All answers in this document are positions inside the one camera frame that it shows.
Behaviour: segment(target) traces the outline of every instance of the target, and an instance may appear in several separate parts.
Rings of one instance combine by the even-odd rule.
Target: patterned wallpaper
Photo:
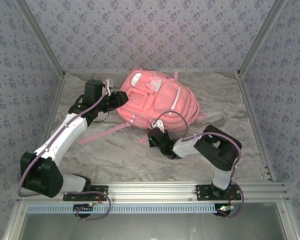
[[[59,77],[13,0],[0,0],[0,239],[17,195],[20,157],[39,145]]]
[[[244,77],[278,181],[300,222],[300,0],[291,0]]]
[[[236,70],[273,0],[26,0],[63,70]]]

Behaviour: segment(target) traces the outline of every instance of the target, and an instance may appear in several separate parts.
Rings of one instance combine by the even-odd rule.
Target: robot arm
[[[58,166],[75,139],[88,128],[98,113],[112,111],[128,101],[125,92],[111,93],[110,88],[107,88],[107,94],[103,99],[93,109],[82,114],[102,97],[104,87],[106,86],[102,81],[88,81],[84,86],[84,94],[71,106],[68,115],[55,133],[34,153],[23,154],[20,159],[21,176],[31,162],[43,153],[27,173],[22,184],[23,188],[53,198],[60,192],[82,192],[87,187],[88,178],[75,174],[62,176]]]
[[[235,138],[211,125],[207,126],[202,133],[186,139],[172,140],[168,133],[163,132],[159,127],[152,129],[148,137],[150,147],[159,148],[169,159],[180,159],[192,154],[203,155],[215,166],[212,185],[221,191],[228,188],[233,165],[239,156],[236,146],[239,150],[242,147]]]

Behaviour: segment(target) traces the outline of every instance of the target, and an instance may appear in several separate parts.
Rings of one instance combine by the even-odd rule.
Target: marble-patterned floor
[[[84,93],[85,81],[91,79],[114,82],[118,90],[128,72],[69,74],[58,105],[53,131],[62,123],[68,109]],[[214,125],[242,143],[242,159],[234,178],[237,180],[265,180],[266,174],[255,136],[235,77],[216,72],[180,72],[179,81],[191,88],[206,118],[189,127],[187,136],[199,133],[207,125]],[[148,142],[139,140],[146,130],[129,127],[85,144],[80,139],[123,123],[116,111],[102,123],[92,123],[72,144],[59,166],[63,174],[81,174],[93,182],[129,181],[210,181],[214,167],[201,155],[169,160]]]

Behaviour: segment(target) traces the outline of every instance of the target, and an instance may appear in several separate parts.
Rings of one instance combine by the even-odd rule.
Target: pink backpack
[[[194,93],[178,82],[177,72],[174,73],[174,78],[170,78],[162,72],[135,69],[129,74],[120,90],[126,92],[129,98],[125,105],[117,109],[118,115],[125,123],[86,137],[80,141],[81,143],[98,139],[125,127],[151,129],[151,123],[166,111],[180,113],[188,125],[194,123],[199,116],[199,103]],[[169,112],[160,119],[164,129],[169,132],[186,129],[185,122],[176,113]]]

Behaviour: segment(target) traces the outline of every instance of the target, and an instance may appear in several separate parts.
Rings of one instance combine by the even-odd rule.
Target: blue floral wallpaper
[[[39,145],[58,77],[13,0],[0,0],[0,239],[17,196],[20,157]]]
[[[66,72],[236,70],[273,0],[26,0]]]
[[[278,181],[300,222],[300,0],[279,15],[244,77]]]

